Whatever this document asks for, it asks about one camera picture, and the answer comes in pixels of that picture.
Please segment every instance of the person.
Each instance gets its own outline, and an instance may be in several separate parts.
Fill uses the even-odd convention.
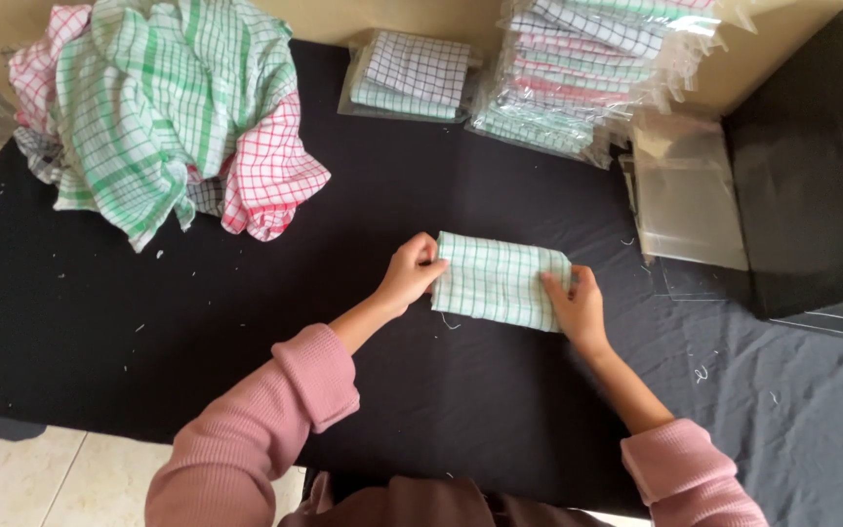
[[[377,291],[330,324],[314,324],[274,358],[212,402],[175,437],[171,459],[156,474],[145,503],[147,527],[269,527],[275,517],[271,481],[285,473],[312,431],[359,408],[351,355],[385,323],[430,289],[449,263],[418,234],[392,256]],[[542,277],[558,322],[612,402],[631,436],[622,441],[626,470],[657,527],[766,525],[734,478],[733,462],[708,433],[676,419],[607,340],[601,290],[588,267],[573,268],[570,290]],[[485,497],[467,478],[395,476],[334,504],[326,473],[310,497],[281,521],[303,526],[600,525],[581,511],[531,500]]]

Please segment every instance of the pink waffle-knit sweater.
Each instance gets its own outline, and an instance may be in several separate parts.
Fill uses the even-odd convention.
[[[145,504],[147,527],[271,527],[272,480],[298,457],[310,431],[356,412],[356,370],[329,327],[275,344],[275,358],[212,402],[174,439]],[[734,479],[736,467],[687,419],[622,441],[623,461],[657,527],[759,526],[763,513]],[[326,477],[282,527],[476,527],[494,517],[473,481],[393,477],[334,506]],[[580,511],[503,496],[517,527],[587,525]]]

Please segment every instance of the hand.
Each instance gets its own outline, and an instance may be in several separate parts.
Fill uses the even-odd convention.
[[[610,350],[603,327],[603,295],[590,267],[573,265],[571,287],[566,293],[550,273],[542,273],[545,292],[552,299],[558,325],[574,344],[578,354],[587,358],[590,353]]]
[[[447,260],[436,260],[438,242],[426,233],[415,234],[392,255],[389,270],[370,300],[384,305],[397,317],[428,291],[431,283],[448,268]]]

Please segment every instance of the pink sleeve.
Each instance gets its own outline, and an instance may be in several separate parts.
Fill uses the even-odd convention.
[[[272,353],[175,436],[148,490],[147,527],[272,525],[270,481],[288,470],[310,430],[360,407],[353,359],[326,325],[306,327]]]
[[[620,445],[656,527],[768,525],[734,477],[736,465],[694,422],[678,419]]]

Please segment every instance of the loose thread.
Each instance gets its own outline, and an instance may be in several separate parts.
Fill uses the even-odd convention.
[[[461,326],[461,324],[458,324],[456,326],[451,326],[450,324],[448,324],[448,319],[444,318],[444,311],[441,311],[441,320],[444,321],[444,325],[446,325],[448,329],[457,329]]]

